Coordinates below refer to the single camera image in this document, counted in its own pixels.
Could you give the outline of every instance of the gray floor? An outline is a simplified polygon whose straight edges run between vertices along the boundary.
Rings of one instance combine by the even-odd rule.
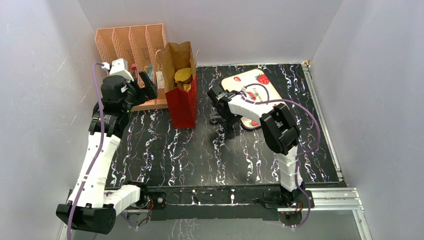
[[[134,216],[134,221],[142,216]],[[260,219],[179,219],[152,221],[139,229],[118,218],[108,235],[97,240],[360,240],[352,211],[312,211],[304,226],[292,232],[279,222]],[[93,233],[73,233],[74,240],[92,239]]]

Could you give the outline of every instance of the strawberry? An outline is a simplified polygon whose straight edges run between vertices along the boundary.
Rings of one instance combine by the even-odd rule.
[[[256,101],[256,96],[253,94],[253,92],[249,91],[248,94],[253,101]]]
[[[256,76],[256,80],[260,83],[260,84],[264,84],[267,85],[270,83],[270,80],[268,80],[268,77],[265,76],[265,74],[259,74]]]

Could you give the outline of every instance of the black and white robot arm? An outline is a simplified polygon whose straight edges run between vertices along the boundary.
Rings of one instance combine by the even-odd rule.
[[[117,150],[125,127],[129,123],[129,112],[133,106],[158,97],[157,87],[145,72],[140,72],[144,82],[140,88],[127,71],[128,63],[124,59],[115,60],[109,65],[102,63],[102,68],[109,72],[101,85],[104,115],[103,146],[97,159],[86,175],[101,142],[101,118],[99,103],[93,108],[89,126],[88,146],[84,162],[66,204],[59,204],[56,215],[65,223],[71,215],[71,209],[76,204],[72,218],[72,229],[87,232],[107,234],[114,224],[116,216],[131,204],[140,205],[146,199],[143,190],[146,185],[140,182],[127,182],[119,190],[109,196],[104,195],[112,158]]]
[[[243,92],[227,91],[215,86],[207,92],[213,106],[224,121],[233,125],[241,117],[260,123],[267,146],[275,152],[280,171],[282,201],[290,206],[300,192],[297,189],[295,176],[299,185],[303,182],[300,174],[296,174],[296,155],[300,130],[292,117],[288,106],[280,103],[277,106],[251,104],[244,100]]]

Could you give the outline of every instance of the black tabletop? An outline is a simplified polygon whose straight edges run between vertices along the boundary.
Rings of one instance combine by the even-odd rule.
[[[228,128],[209,119],[213,107],[206,94],[208,89],[226,77],[257,68],[282,98],[302,104],[319,122],[300,64],[201,66],[197,68],[196,128],[174,129],[167,109],[132,112],[106,186],[119,187],[127,180],[146,182],[148,186],[279,183],[277,161],[260,128],[245,130],[239,124]],[[302,110],[289,107],[301,131],[298,152],[307,151],[316,138],[315,126]],[[324,135],[318,151],[302,156],[300,161],[305,182],[338,182]]]

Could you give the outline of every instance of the gift bag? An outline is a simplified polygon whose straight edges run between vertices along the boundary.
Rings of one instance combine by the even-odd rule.
[[[181,44],[168,42],[162,53],[161,70],[165,82],[165,96],[172,125],[176,129],[196,127],[198,105],[196,57],[193,57],[189,41]],[[178,77],[181,74],[190,72],[189,68],[191,77],[187,77],[185,81],[176,81],[176,78],[181,79]]]

